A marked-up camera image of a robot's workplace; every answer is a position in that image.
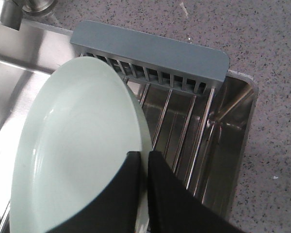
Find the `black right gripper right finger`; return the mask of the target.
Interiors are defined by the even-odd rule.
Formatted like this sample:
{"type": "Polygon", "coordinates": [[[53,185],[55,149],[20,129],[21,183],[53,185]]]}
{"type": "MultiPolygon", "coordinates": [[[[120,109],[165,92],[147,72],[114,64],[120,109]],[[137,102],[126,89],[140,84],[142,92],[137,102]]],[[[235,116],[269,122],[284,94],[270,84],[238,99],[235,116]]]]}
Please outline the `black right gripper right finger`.
{"type": "Polygon", "coordinates": [[[239,233],[186,190],[159,151],[148,157],[148,210],[153,233],[239,233]]]}

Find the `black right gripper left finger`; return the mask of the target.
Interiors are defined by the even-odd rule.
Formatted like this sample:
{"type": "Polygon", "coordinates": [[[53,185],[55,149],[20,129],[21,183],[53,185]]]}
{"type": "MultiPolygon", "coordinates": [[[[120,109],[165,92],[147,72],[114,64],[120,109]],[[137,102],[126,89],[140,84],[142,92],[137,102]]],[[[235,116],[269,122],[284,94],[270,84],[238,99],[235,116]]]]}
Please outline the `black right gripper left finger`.
{"type": "Polygon", "coordinates": [[[130,151],[110,183],[81,211],[50,233],[133,233],[140,192],[141,155],[130,151]]]}

